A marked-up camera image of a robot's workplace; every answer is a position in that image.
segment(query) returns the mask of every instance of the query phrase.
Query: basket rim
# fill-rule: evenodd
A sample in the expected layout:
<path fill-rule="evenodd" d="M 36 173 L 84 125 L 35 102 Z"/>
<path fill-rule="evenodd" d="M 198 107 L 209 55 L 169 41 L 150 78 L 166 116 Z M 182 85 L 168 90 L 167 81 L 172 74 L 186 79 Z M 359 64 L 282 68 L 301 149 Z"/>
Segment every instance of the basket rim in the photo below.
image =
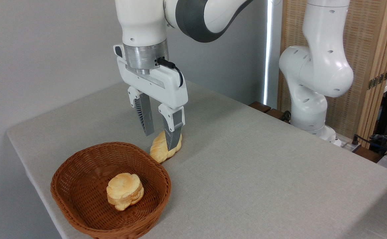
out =
<path fill-rule="evenodd" d="M 88 150 L 91 147 L 101 147 L 103 145 L 113 145 L 113 144 L 114 145 L 117 144 L 117 145 L 130 146 L 133 149 L 135 149 L 136 151 L 139 151 L 139 153 L 142 153 L 148 160 L 150 160 L 151 162 L 153 162 L 155 165 L 158 166 L 158 169 L 160 170 L 161 173 L 163 173 L 164 178 L 166 179 L 167 187 L 166 187 L 165 195 L 160 200 L 158 206 L 150 214 L 148 214 L 144 218 L 136 221 L 135 224 L 132 224 L 128 227 L 121 227 L 121 228 L 115 228 L 115 229 L 110 229 L 110 230 L 95 229 L 95 228 L 88 227 L 87 225 L 81 224 L 78 220 L 76 220 L 74 218 L 74 216 L 72 216 L 72 214 L 69 213 L 69 210 L 68 210 L 69 206 L 64 203 L 62 196 L 57 192 L 56 185 L 57 185 L 58 179 L 60 179 L 59 173 L 61 171 L 63 171 L 66 168 L 66 166 L 72 162 L 72 160 L 73 160 L 73 158 L 75 158 L 75 156 L 78 156 L 79 154 L 83 153 L 84 151 Z M 142 150 L 141 148 L 139 148 L 136 145 L 133 145 L 131 143 L 115 141 L 115 142 L 104 142 L 101 144 L 92 145 L 92 146 L 87 147 L 85 149 L 82 149 L 82 150 L 74 153 L 72 156 L 70 156 L 67 160 L 65 160 L 64 163 L 61 164 L 61 166 L 54 173 L 52 180 L 51 180 L 51 184 L 50 184 L 50 190 L 51 190 L 52 198 L 54 198 L 55 201 L 59 201 L 58 207 L 59 207 L 60 211 L 62 212 L 62 214 L 67 219 L 67 221 L 73 227 L 75 227 L 78 230 L 81 229 L 81 230 L 86 230 L 86 231 L 95 232 L 95 233 L 112 233 L 112 232 L 118 232 L 120 230 L 136 230 L 136 229 L 139 229 L 140 227 L 143 227 L 146 224 L 151 224 L 153 221 L 157 220 L 161 216 L 161 214 L 154 215 L 154 212 L 157 212 L 157 211 L 162 212 L 163 209 L 165 208 L 165 206 L 167 205 L 168 200 L 170 198 L 170 194 L 171 194 L 171 181 L 170 181 L 170 176 L 168 175 L 168 172 L 165 170 L 165 168 L 160 163 L 155 161 L 144 150 Z"/>

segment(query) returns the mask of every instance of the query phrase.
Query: cable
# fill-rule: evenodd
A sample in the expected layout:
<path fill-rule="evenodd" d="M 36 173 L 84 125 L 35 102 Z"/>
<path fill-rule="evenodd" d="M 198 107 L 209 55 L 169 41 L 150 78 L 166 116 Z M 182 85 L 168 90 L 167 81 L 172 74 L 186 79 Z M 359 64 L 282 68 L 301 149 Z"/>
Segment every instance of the cable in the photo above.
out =
<path fill-rule="evenodd" d="M 164 58 L 159 58 L 156 61 L 157 61 L 158 65 L 163 65 L 163 66 L 166 66 L 170 69 L 175 69 L 179 73 L 179 77 L 180 77 L 180 86 L 179 87 L 183 86 L 183 75 L 182 75 L 182 72 L 179 70 L 179 68 L 177 68 L 176 64 L 174 64 L 173 62 L 169 62 Z"/>
<path fill-rule="evenodd" d="M 354 137 L 353 137 L 353 142 L 354 142 L 355 140 L 357 141 L 357 138 L 362 139 L 363 141 L 365 141 L 365 142 L 367 142 L 367 143 L 369 143 L 369 144 L 371 144 L 371 145 L 373 145 L 373 146 L 375 146 L 375 147 L 379 147 L 379 148 L 382 148 L 382 149 L 384 149 L 384 150 L 387 151 L 387 147 L 384 147 L 384 146 L 381 146 L 381 145 L 376 144 L 376 143 L 374 143 L 374 142 L 371 142 L 371 141 L 369 141 L 369 140 L 367 140 L 367 139 L 365 139 L 365 138 L 362 138 L 362 137 L 358 136 L 357 134 L 354 135 Z"/>

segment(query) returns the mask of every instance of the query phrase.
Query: light strip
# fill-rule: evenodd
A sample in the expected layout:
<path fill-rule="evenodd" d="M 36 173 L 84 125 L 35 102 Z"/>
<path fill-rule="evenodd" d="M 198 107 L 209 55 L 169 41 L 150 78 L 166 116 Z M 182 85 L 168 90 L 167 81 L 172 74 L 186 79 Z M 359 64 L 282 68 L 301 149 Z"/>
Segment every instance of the light strip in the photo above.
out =
<path fill-rule="evenodd" d="M 265 58 L 265 78 L 264 78 L 264 96 L 263 104 L 268 102 L 268 85 L 269 85 L 269 61 L 271 55 L 271 41 L 272 41 L 272 19 L 273 19 L 273 4 L 272 0 L 268 0 L 268 15 L 267 15 L 267 28 L 266 28 L 266 58 Z"/>

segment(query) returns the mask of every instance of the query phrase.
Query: woven screen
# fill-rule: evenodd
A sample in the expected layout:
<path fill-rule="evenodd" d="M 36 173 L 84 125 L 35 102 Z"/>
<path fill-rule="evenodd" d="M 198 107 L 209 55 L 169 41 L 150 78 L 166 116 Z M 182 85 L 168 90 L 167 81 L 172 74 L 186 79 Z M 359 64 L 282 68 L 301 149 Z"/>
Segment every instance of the woven screen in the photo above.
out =
<path fill-rule="evenodd" d="M 326 124 L 341 135 L 352 137 L 357 132 L 359 119 L 368 90 L 371 68 L 375 61 L 378 39 L 386 17 L 386 1 L 351 0 L 344 28 L 344 50 L 354 71 L 350 90 L 341 97 L 328 100 Z M 285 0 L 283 2 L 283 23 L 281 52 L 292 45 L 307 46 L 302 33 L 306 0 Z M 288 85 L 279 74 L 278 108 L 290 110 Z"/>

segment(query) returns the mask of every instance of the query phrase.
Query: wooden block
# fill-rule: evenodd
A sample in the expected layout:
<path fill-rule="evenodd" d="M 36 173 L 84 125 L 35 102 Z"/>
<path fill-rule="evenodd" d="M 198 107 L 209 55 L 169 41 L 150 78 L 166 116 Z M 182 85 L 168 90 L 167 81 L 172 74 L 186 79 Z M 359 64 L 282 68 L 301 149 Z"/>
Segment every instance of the wooden block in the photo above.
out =
<path fill-rule="evenodd" d="M 248 106 L 249 107 L 253 107 L 254 109 L 259 110 L 259 111 L 261 111 L 263 113 L 266 113 L 266 112 L 268 112 L 269 110 L 272 109 L 271 107 L 266 106 L 266 105 L 264 105 L 264 104 L 262 104 L 260 102 L 257 102 L 257 101 L 249 104 Z"/>
<path fill-rule="evenodd" d="M 360 146 L 359 148 L 357 148 L 357 150 L 354 153 L 374 163 L 377 163 L 383 157 L 382 155 L 375 153 L 374 151 L 370 151 L 367 148 L 360 147 Z"/>
<path fill-rule="evenodd" d="M 277 118 L 279 120 L 282 120 L 283 118 L 283 112 L 276 110 L 276 109 L 271 109 L 268 112 L 266 112 L 267 115 L 270 115 L 274 118 Z"/>

